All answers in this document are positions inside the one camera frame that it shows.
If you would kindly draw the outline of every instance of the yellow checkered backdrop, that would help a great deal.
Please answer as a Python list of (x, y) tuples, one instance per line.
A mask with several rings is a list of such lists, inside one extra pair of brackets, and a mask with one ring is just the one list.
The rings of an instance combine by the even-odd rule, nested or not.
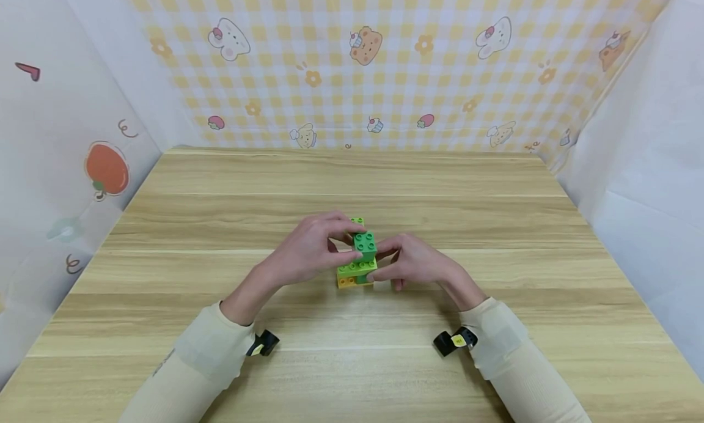
[(130, 0), (205, 145), (569, 149), (668, 0)]

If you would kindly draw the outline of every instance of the cartoon bear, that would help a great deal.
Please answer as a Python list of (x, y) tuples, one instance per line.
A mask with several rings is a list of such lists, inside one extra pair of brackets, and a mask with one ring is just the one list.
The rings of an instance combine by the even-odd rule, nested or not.
[(486, 137), (489, 137), (489, 143), (491, 148), (496, 148), (503, 144), (508, 138), (513, 134), (513, 127), (516, 125), (515, 121), (506, 122), (500, 127), (493, 126), (486, 132)]
[(622, 34), (614, 32), (611, 38), (606, 40), (606, 46), (599, 51), (602, 71), (605, 72), (610, 69), (618, 57), (621, 56), (621, 53), (623, 53), (626, 48), (626, 39), (628, 39), (630, 34), (630, 30)]
[(485, 60), (495, 52), (502, 51), (511, 42), (511, 20), (508, 17), (502, 17), (495, 25), (482, 30), (475, 42), (481, 47), (478, 53), (480, 60)]
[(359, 33), (350, 34), (350, 56), (361, 65), (369, 65), (374, 59), (384, 37), (378, 31), (374, 31), (370, 26), (364, 26)]
[(226, 18), (221, 18), (218, 25), (210, 31), (208, 43), (221, 49), (221, 56), (226, 61), (234, 61), (238, 56), (246, 55), (252, 49), (242, 30)]
[(311, 123), (306, 123), (298, 130), (291, 130), (288, 135), (291, 136), (291, 140), (297, 141), (298, 146), (301, 148), (312, 148), (315, 146), (316, 137), (318, 137), (318, 135), (315, 134), (315, 131), (312, 130)]

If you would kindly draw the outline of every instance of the beige sleeve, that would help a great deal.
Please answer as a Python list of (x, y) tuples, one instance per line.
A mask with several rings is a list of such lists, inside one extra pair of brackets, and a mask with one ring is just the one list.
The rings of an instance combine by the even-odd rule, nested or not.
[(460, 318), (477, 335), (477, 345), (469, 352), (474, 365), (515, 422), (592, 421), (506, 304), (488, 298)]
[(222, 315), (219, 303), (203, 308), (130, 400), (119, 422), (199, 422), (240, 375), (253, 343), (253, 325), (233, 324)]

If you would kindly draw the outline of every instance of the wood grain surface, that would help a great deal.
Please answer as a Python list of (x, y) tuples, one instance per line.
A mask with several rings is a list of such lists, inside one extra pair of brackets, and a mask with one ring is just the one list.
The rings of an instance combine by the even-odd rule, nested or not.
[[(702, 422), (704, 389), (535, 157), (173, 149), (0, 394), (0, 421), (115, 422), (200, 308), (303, 216), (412, 232), (505, 301), (594, 422)], [(282, 339), (246, 360), (204, 422), (510, 421), (433, 285), (338, 290), (332, 271), (258, 317)]]

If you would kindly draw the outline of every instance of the heart illustration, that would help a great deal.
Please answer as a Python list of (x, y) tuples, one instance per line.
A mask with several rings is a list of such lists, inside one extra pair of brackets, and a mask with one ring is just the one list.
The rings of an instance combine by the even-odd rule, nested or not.
[(15, 62), (15, 65), (18, 69), (22, 70), (23, 72), (29, 73), (29, 76), (34, 82), (40, 80), (40, 73), (42, 71), (39, 70), (37, 67), (32, 67), (31, 65), (23, 64), (22, 62)]

